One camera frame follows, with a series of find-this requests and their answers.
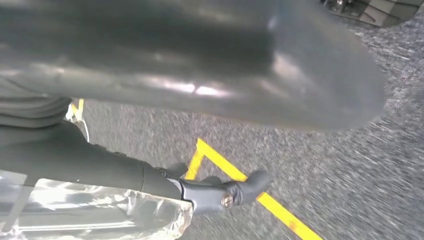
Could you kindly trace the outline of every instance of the metal rivet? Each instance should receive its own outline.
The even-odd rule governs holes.
[[[222,201],[221,201],[221,205],[228,209],[231,208],[234,204],[233,201],[233,195],[231,195],[229,192],[225,193],[224,196],[222,197]]]

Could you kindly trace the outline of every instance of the metal bracket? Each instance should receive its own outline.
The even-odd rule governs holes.
[[[320,0],[332,14],[378,27],[411,19],[424,0]]]

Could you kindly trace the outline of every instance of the transparent plastic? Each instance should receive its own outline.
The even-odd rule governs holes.
[[[190,202],[0,170],[1,240],[174,240],[190,225]]]

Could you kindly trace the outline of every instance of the gray carpet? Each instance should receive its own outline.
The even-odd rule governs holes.
[[[202,138],[327,240],[424,239],[424,14],[391,28],[343,21],[387,75],[385,114],[332,133],[252,127],[204,116],[87,101],[92,142],[155,166],[190,161]],[[199,173],[224,178],[206,162]],[[260,204],[196,217],[187,240],[297,239]]]

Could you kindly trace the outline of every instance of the yellow tape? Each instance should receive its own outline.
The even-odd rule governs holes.
[[[188,166],[188,172],[185,175],[186,180],[194,180],[196,178],[200,165],[202,164],[203,156],[203,154],[196,150],[193,157],[191,158],[190,166]]]
[[[204,156],[210,159],[215,165],[222,169],[224,173],[226,173],[233,180],[245,181],[247,179],[246,175],[244,175],[240,170],[238,170],[234,165],[232,165],[227,159],[225,159],[212,147],[206,144],[206,142],[204,142],[202,139],[197,139],[196,146],[197,150],[191,160],[190,166],[188,168],[188,173],[185,179],[195,179]],[[302,240],[322,240],[320,236],[318,236],[314,231],[309,229],[305,224],[303,224],[303,222],[301,222],[297,217],[291,214],[268,193],[262,193],[257,198],[257,201],[261,203],[268,211],[274,214],[281,222],[283,222],[287,227],[289,227]]]

